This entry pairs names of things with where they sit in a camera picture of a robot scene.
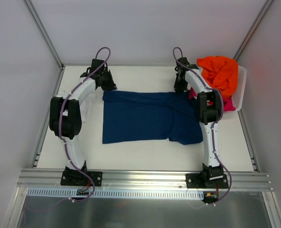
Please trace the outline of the blue t shirt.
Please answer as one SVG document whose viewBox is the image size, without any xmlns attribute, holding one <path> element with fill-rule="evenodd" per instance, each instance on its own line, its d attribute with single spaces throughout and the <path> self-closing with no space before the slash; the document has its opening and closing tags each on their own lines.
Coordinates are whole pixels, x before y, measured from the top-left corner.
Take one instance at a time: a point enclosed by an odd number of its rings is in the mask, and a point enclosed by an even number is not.
<svg viewBox="0 0 281 228">
<path fill-rule="evenodd" d="M 189 92 L 113 90 L 104 92 L 103 101 L 104 144 L 168 139 L 190 145 L 203 141 L 195 100 L 189 98 Z"/>
</svg>

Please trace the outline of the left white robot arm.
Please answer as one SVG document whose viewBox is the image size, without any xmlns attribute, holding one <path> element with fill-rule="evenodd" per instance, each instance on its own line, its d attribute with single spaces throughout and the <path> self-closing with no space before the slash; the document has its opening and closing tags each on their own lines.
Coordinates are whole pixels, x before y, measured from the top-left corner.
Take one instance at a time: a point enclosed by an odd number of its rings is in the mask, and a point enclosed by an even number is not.
<svg viewBox="0 0 281 228">
<path fill-rule="evenodd" d="M 49 128 L 62 143 L 68 160 L 65 171 L 73 171 L 71 180 L 76 185 L 83 185 L 88 179 L 78 139 L 82 128 L 81 105 L 99 87 L 103 91 L 117 89 L 107 61 L 95 58 L 71 91 L 50 101 Z"/>
</svg>

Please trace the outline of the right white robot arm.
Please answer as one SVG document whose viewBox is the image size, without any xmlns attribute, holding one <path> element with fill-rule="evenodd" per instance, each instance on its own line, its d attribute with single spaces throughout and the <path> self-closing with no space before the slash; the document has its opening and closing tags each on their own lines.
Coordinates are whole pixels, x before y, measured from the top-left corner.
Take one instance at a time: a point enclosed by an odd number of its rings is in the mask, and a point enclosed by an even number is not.
<svg viewBox="0 0 281 228">
<path fill-rule="evenodd" d="M 192 182 L 211 188 L 224 176 L 217 141 L 218 121 L 224 112 L 222 96 L 218 90 L 208 85 L 198 67 L 191 65 L 186 57 L 176 59 L 176 64 L 175 92 L 181 93 L 190 85 L 196 93 L 195 117 L 203 135 L 203 168 Z"/>
</svg>

